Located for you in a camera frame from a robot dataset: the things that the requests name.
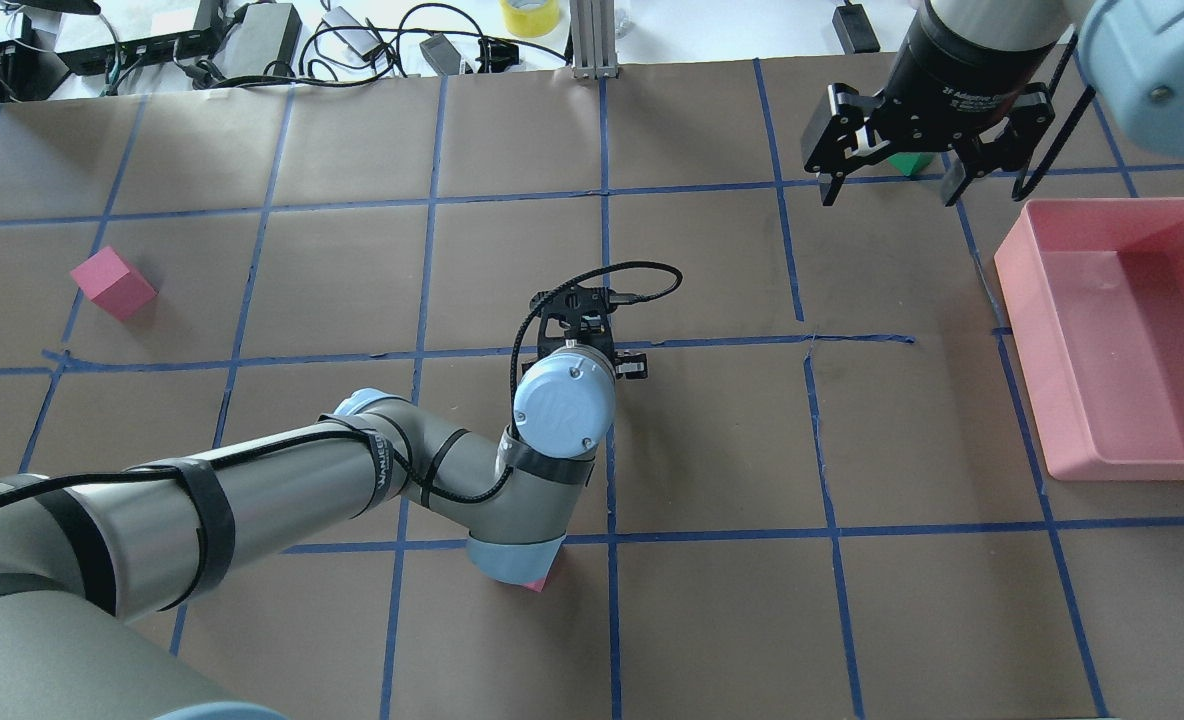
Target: white surface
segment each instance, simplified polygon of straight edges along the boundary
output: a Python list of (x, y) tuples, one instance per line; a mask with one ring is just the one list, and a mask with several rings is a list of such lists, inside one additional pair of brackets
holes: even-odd
[[(118, 0), (104, 0), (116, 4)], [(570, 27), (568, 0), (561, 5), (561, 21), (547, 36), (533, 41), (555, 50), (565, 50)], [(487, 36), (508, 37), (502, 22), (498, 0), (451, 0), (481, 22)], [(881, 41), (882, 50), (897, 50), (903, 32), (912, 22), (915, 0), (862, 0), (867, 17)], [(230, 8), (240, 0), (229, 0)], [(300, 49), (317, 27), (324, 14), (318, 0), (294, 0), (303, 19)], [(369, 18), (378, 27), (395, 27), (406, 9), (416, 4), (408, 0), (335, 0), (355, 18)], [(697, 63), (704, 60), (738, 60), (747, 58), (779, 58), (791, 54), (839, 54), (831, 17), (839, 0), (757, 0), (755, 4), (716, 0), (630, 0), (630, 26), (618, 41), (620, 63)], [(446, 9), (419, 9), (408, 27), (472, 28), (470, 24)], [(406, 72), (432, 73), (419, 53), (419, 36), (406, 36), (401, 41)], [(470, 37), (453, 37), (459, 53), (470, 59), (477, 54), (476, 41)], [(335, 37), (323, 37), (322, 50), (342, 60), (355, 63), (355, 56), (345, 50)], [(561, 62), (541, 51), (522, 47), (522, 68), (553, 69)], [(363, 73), (339, 69), (340, 77), (363, 77)], [(70, 77), (53, 95), (89, 97), (99, 94), (102, 77)], [(122, 95), (135, 92), (168, 92), (189, 90), (189, 79), (172, 64), (152, 65), (135, 70), (121, 86)]]

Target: pink tray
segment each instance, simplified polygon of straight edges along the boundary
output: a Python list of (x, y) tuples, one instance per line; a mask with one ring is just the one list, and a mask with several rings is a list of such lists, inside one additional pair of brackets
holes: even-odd
[(1050, 475), (1184, 480), (1184, 197), (1030, 201), (996, 269)]

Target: light blue cap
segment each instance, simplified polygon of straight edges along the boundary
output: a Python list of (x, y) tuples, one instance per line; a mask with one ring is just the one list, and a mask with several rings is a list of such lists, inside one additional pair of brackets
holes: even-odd
[(556, 351), (525, 372), (513, 419), (525, 443), (542, 455), (584, 455), (614, 420), (614, 378), (584, 352)]
[(562, 542), (565, 536), (535, 544), (484, 542), (468, 536), (468, 560), (472, 560), (487, 578), (525, 585), (547, 577)]
[(358, 414), (360, 411), (377, 404), (377, 401), (386, 400), (388, 397), (394, 397), (397, 400), (404, 400), (403, 397), (392, 396), (392, 393), (382, 392), (380, 388), (362, 387), (356, 392), (350, 393), (348, 400), (341, 401), (339, 407), (335, 409), (335, 414)]
[(207, 702), (167, 712), (157, 720), (287, 720), (287, 716), (249, 702)]
[(1118, 126), (1184, 158), (1184, 0), (1099, 0), (1080, 32), (1086, 81)]

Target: blue tape grid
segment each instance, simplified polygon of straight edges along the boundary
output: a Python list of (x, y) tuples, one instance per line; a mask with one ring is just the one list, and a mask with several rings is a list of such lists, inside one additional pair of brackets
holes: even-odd
[[(223, 438), (223, 424), (226, 420), (226, 410), (230, 404), (231, 391), (234, 388), (234, 379), (237, 371), (244, 368), (244, 366), (264, 366), (264, 365), (284, 365), (284, 364), (347, 364), (348, 361), (382, 361), (382, 360), (414, 360), (416, 372), (412, 378), (412, 398), (418, 400), (420, 392), (420, 379), (422, 379), (422, 360), (427, 359), (427, 356), (485, 356), (485, 355), (506, 355), (509, 348), (506, 347), (487, 347), (487, 348), (464, 348), (463, 351), (426, 351), (424, 348), (424, 338), (426, 336), (427, 329), (427, 289), (429, 282), (431, 282), (431, 256), (432, 256), (432, 242), (435, 234), (435, 220), (436, 220), (436, 206), (442, 204), (469, 204), (469, 202), (506, 202), (506, 201), (528, 201), (528, 200), (548, 200), (548, 199), (564, 199), (565, 197), (600, 197), (601, 198), (601, 259), (606, 263), (610, 262), (611, 246), (610, 246), (610, 199), (611, 197), (618, 195), (659, 195), (659, 193), (678, 193), (678, 192), (723, 192), (723, 191), (739, 191), (739, 189), (768, 189), (776, 191), (776, 200), (779, 205), (780, 216), (780, 227), (783, 232), (784, 242), (784, 253), (785, 261), (789, 264), (789, 281), (790, 287), (792, 287), (793, 295), (793, 308), (797, 313), (798, 319), (803, 319), (802, 300), (799, 298), (799, 287), (797, 283), (796, 274), (796, 258), (792, 251), (792, 227), (790, 227), (789, 212), (787, 212), (787, 198), (785, 197), (785, 188), (787, 187), (807, 187), (815, 186), (817, 182), (813, 179), (784, 179), (783, 169), (779, 163), (779, 152), (778, 152), (778, 137), (776, 136), (774, 122), (772, 122), (772, 112), (770, 108), (768, 92), (766, 90), (765, 77), (761, 68), (760, 60), (754, 60), (752, 63), (753, 73), (757, 78), (757, 91), (758, 98), (761, 102), (761, 111), (766, 128), (766, 139), (768, 142), (770, 155), (771, 155), (771, 169), (774, 174), (772, 181), (765, 182), (741, 182), (741, 184), (688, 184), (688, 186), (656, 186), (656, 187), (611, 187), (611, 175), (610, 175), (610, 155), (609, 155), (609, 111), (607, 111), (607, 92), (605, 79), (600, 81), (600, 86), (598, 88), (598, 95), (600, 95), (600, 133), (601, 133), (601, 182), (600, 187), (586, 191), (573, 191), (573, 192), (532, 192), (532, 193), (504, 193), (503, 195), (476, 195), (476, 197), (438, 197), (437, 184), (438, 173), (440, 173), (440, 139), (444, 133), (445, 123), (445, 105), (446, 105), (446, 83), (442, 79), (440, 84), (440, 98), (438, 99), (437, 110), (437, 133), (436, 133), (436, 147), (435, 147), (435, 159), (433, 159), (433, 173), (431, 187), (429, 187), (427, 197), (423, 199), (397, 199), (397, 200), (375, 200), (375, 201), (361, 201), (361, 202), (322, 202), (322, 204), (300, 204), (300, 205), (276, 205), (272, 202), (276, 178), (279, 169), (282, 152), (285, 149), (287, 140), (287, 128), (289, 128), (290, 114), (292, 110), (294, 95), (292, 92), (287, 95), (285, 114), (282, 117), (281, 134), (277, 137), (276, 153), (274, 156), (274, 165), (271, 176), (268, 181), (268, 192), (264, 197), (264, 201), (259, 206), (245, 206), (245, 208), (218, 208), (218, 210), (185, 210), (185, 211), (167, 211), (167, 213), (129, 213), (129, 214), (115, 214), (112, 212), (112, 206), (115, 206), (116, 193), (120, 188), (121, 179), (126, 174), (127, 163), (129, 163), (130, 152), (134, 149), (134, 143), (139, 136), (139, 128), (141, 127), (141, 120), (144, 115), (144, 107), (147, 107), (147, 99), (141, 101), (139, 110), (136, 111), (134, 126), (131, 127), (129, 140), (126, 143), (126, 152), (122, 155), (121, 163), (117, 168), (117, 174), (115, 181), (112, 181), (111, 191), (109, 191), (109, 197), (107, 205), (104, 205), (103, 213), (99, 216), (83, 216), (83, 217), (66, 217), (66, 218), (43, 218), (43, 219), (26, 219), (26, 220), (0, 220), (0, 227), (24, 227), (24, 225), (43, 225), (43, 224), (67, 224), (67, 223), (98, 223), (98, 232), (95, 236), (92, 249), (90, 252), (95, 252), (102, 246), (102, 238), (107, 231), (107, 225), (109, 223), (121, 223), (121, 221), (134, 221), (134, 220), (150, 220), (150, 219), (168, 219), (168, 218), (189, 218), (189, 217), (208, 217), (208, 216), (233, 216), (233, 214), (259, 214), (259, 233), (257, 242), (255, 242), (255, 253), (252, 256), (252, 264), (250, 264), (250, 275), (246, 282), (245, 295), (243, 296), (242, 315), (239, 324), (237, 326), (237, 333), (234, 338), (234, 351), (232, 351), (232, 356), (225, 360), (212, 360), (212, 361), (198, 361), (198, 364), (126, 364), (126, 365), (109, 365), (109, 364), (90, 364), (89, 361), (79, 360), (77, 356), (71, 356), (67, 352), (44, 352), (45, 359), (52, 366), (17, 366), (15, 368), (0, 368), (0, 377), (8, 375), (49, 375), (49, 387), (45, 392), (44, 400), (41, 401), (38, 416), (36, 417), (36, 424), (33, 432), (28, 438), (28, 445), (25, 448), (24, 456), (20, 462), (20, 471), (28, 469), (31, 461), (31, 455), (36, 450), (36, 438), (39, 437), (41, 432), (45, 416), (47, 416), (49, 406), (53, 400), (54, 392), (57, 390), (58, 382), (62, 375), (65, 373), (124, 373), (124, 372), (186, 372), (186, 369), (227, 369), (229, 381), (225, 387), (225, 397), (221, 403), (221, 413), (215, 424), (214, 442), (215, 444)], [(1101, 167), (1101, 168), (1058, 168), (1050, 171), (1050, 174), (1058, 176), (1058, 174), (1068, 174), (1068, 176), (1080, 176), (1080, 174), (1119, 174), (1126, 184), (1127, 191), (1131, 195), (1137, 197), (1135, 186), (1132, 182), (1132, 173), (1153, 173), (1153, 172), (1169, 172), (1169, 171), (1184, 171), (1184, 163), (1145, 163), (1145, 165), (1130, 165), (1124, 160), (1121, 149), (1117, 139), (1113, 137), (1112, 129), (1107, 122), (1107, 117), (1103, 115), (1103, 109), (1095, 102), (1095, 115), (1099, 118), (1101, 128), (1103, 128), (1103, 135), (1108, 139), (1109, 148), (1113, 152), (1113, 158), (1117, 163), (1113, 167)], [(937, 174), (924, 174), (918, 179), (934, 179)], [(857, 176), (851, 178), (852, 184), (884, 184), (884, 182), (909, 182), (909, 178), (903, 176)], [(423, 272), (423, 289), (420, 292), (420, 306), (419, 306), (419, 333), (418, 333), (418, 346), (413, 352), (388, 352), (388, 354), (381, 355), (314, 355), (314, 356), (240, 356), (240, 346), (244, 336), (244, 324), (249, 311), (249, 302), (253, 296), (255, 278), (258, 274), (259, 256), (262, 251), (262, 243), (264, 234), (268, 229), (268, 219), (271, 214), (277, 213), (292, 213), (292, 211), (330, 211), (330, 210), (347, 210), (347, 208), (386, 208), (386, 206), (427, 206), (427, 238), (426, 246), (424, 246), (424, 272)], [(979, 250), (974, 243), (972, 229), (970, 227), (969, 216), (963, 206), (958, 206), (958, 217), (961, 220), (961, 232), (964, 240), (966, 240), (967, 250), (972, 255), (972, 259), (976, 264), (976, 270), (979, 270), (982, 275), (982, 258)], [(1095, 708), (1101, 716), (1108, 715), (1107, 702), (1103, 700), (1103, 693), (1101, 692), (1098, 674), (1094, 667), (1094, 658), (1090, 655), (1089, 642), (1087, 642), (1085, 634), (1085, 625), (1081, 623), (1080, 609), (1077, 609), (1075, 589), (1072, 585), (1072, 574), (1067, 568), (1067, 561), (1063, 557), (1062, 544), (1058, 539), (1060, 531), (1088, 531), (1088, 529), (1108, 529), (1108, 528), (1154, 528), (1154, 527), (1184, 527), (1184, 516), (1175, 518), (1108, 518), (1108, 519), (1079, 519), (1079, 520), (1058, 520), (1054, 516), (1053, 509), (1050, 509), (1050, 503), (1048, 497), (1044, 495), (1043, 487), (1043, 475), (1040, 472), (1040, 464), (1037, 464), (1035, 455), (1035, 445), (1031, 438), (1031, 430), (1027, 425), (1027, 417), (1023, 414), (1022, 398), (1019, 396), (1016, 377), (1014, 377), (1014, 366), (1011, 359), (1008, 355), (1008, 348), (1005, 348), (1003, 342), (1004, 334), (1008, 334), (1008, 328), (1004, 327), (1003, 315), (1000, 313), (1000, 304), (995, 297), (993, 288), (987, 287), (985, 282), (985, 290), (989, 295), (989, 301), (993, 306), (996, 316), (998, 316), (998, 329), (996, 329), (996, 342), (998, 342), (998, 354), (1000, 358), (1000, 364), (1005, 378), (1008, 379), (1008, 386), (1011, 390), (1011, 396), (1014, 400), (1014, 410), (1016, 410), (1017, 422), (1023, 442), (1025, 442), (1025, 450), (1028, 455), (1028, 461), (1030, 461), (1030, 467), (1034, 475), (1034, 482), (1036, 483), (1037, 496), (1040, 496), (1041, 510), (1043, 510), (1043, 520), (1031, 521), (1031, 523), (941, 523), (941, 525), (890, 525), (890, 527), (839, 527), (836, 523), (836, 514), (834, 502), (831, 502), (830, 493), (828, 489), (826, 478), (826, 462), (824, 461), (824, 451), (822, 451), (822, 438), (821, 438), (821, 413), (819, 413), (819, 400), (817, 400), (817, 388), (815, 387), (812, 360), (807, 356), (804, 361), (804, 381), (807, 386), (807, 398), (810, 398), (811, 405), (811, 422), (812, 430), (816, 443), (816, 455), (817, 461), (819, 461), (821, 470), (821, 491), (824, 495), (825, 515), (828, 519), (826, 527), (824, 528), (780, 528), (780, 529), (755, 529), (755, 531), (712, 531), (712, 532), (669, 532), (669, 533), (619, 533), (616, 528), (616, 497), (614, 497), (614, 432), (612, 432), (606, 442), (607, 450), (607, 462), (606, 462), (606, 533), (605, 534), (591, 534), (591, 536), (570, 536), (568, 544), (605, 544), (607, 548), (607, 570), (610, 573), (610, 664), (611, 664), (611, 703), (612, 703), (612, 716), (616, 720), (623, 716), (623, 698), (620, 698), (620, 638), (619, 638), (619, 597), (618, 597), (618, 546), (619, 544), (668, 544), (668, 542), (721, 542), (721, 541), (755, 541), (755, 539), (790, 539), (790, 538), (828, 538), (831, 544), (834, 544), (834, 573), (836, 584), (836, 597), (838, 597), (838, 611), (839, 611), (839, 624), (842, 624), (843, 641), (845, 644), (845, 661), (847, 670), (849, 675), (849, 682), (851, 682), (851, 694), (852, 694), (852, 706), (854, 714), (856, 716), (863, 716), (866, 711), (863, 711), (862, 702), (862, 683), (860, 677), (860, 666), (854, 651), (852, 643), (852, 621), (849, 616), (848, 609), (848, 592), (845, 589), (844, 568), (843, 568), (843, 557), (842, 557), (842, 541), (843, 538), (854, 536), (926, 536), (926, 534), (966, 534), (966, 533), (1015, 533), (1015, 532), (1044, 532), (1050, 538), (1050, 544), (1053, 544), (1053, 553), (1055, 559), (1055, 565), (1058, 568), (1058, 579), (1062, 583), (1064, 597), (1067, 600), (1068, 612), (1072, 617), (1073, 630), (1076, 634), (1077, 649), (1081, 651), (1082, 662), (1085, 662), (1087, 684), (1090, 687), (1090, 695), (1094, 698)], [(81, 296), (77, 296), (70, 316), (67, 316), (67, 323), (65, 324), (65, 330), (63, 332), (63, 338), (65, 341), (71, 336), (72, 328), (75, 328), (76, 313), (81, 307)], [(841, 341), (841, 342), (903, 342), (910, 343), (915, 342), (914, 338), (899, 336), (899, 334), (871, 334), (870, 336), (816, 336), (815, 334), (787, 334), (787, 336), (764, 336), (764, 338), (676, 338), (676, 340), (668, 340), (664, 342), (626, 342), (623, 343), (625, 347), (710, 347), (710, 346), (739, 346), (739, 345), (771, 345), (771, 343), (805, 343), (816, 341)], [(285, 553), (291, 553), (291, 555), (314, 555), (314, 553), (335, 553), (335, 552), (392, 552), (394, 553), (394, 578), (392, 578), (392, 593), (390, 597), (390, 611), (388, 611), (388, 629), (387, 629), (387, 645), (385, 651), (385, 670), (382, 670), (382, 705), (381, 705), (381, 718), (386, 720), (391, 714), (391, 692), (392, 692), (392, 671), (395, 666), (395, 629), (397, 622), (399, 621), (400, 611), (400, 585), (401, 574), (404, 565), (404, 553), (406, 551), (436, 551), (436, 549), (452, 549), (463, 547), (464, 541), (461, 539), (442, 539), (440, 541), (410, 541), (406, 539), (406, 528), (408, 528), (408, 503), (403, 501), (400, 509), (399, 527), (397, 527), (397, 539), (394, 542), (367, 542), (367, 544), (300, 544), (300, 546), (291, 547), (285, 551)], [(186, 605), (181, 606), (176, 611), (175, 628), (173, 628), (170, 651), (179, 652), (179, 648), (182, 641), (182, 634), (186, 624), (186, 616), (188, 616), (188, 608)]]

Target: pink container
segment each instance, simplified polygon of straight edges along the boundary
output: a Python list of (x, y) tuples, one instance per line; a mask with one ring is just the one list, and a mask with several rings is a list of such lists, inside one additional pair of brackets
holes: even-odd
[(1184, 197), (1031, 200), (996, 269), (1050, 475), (1184, 480)]

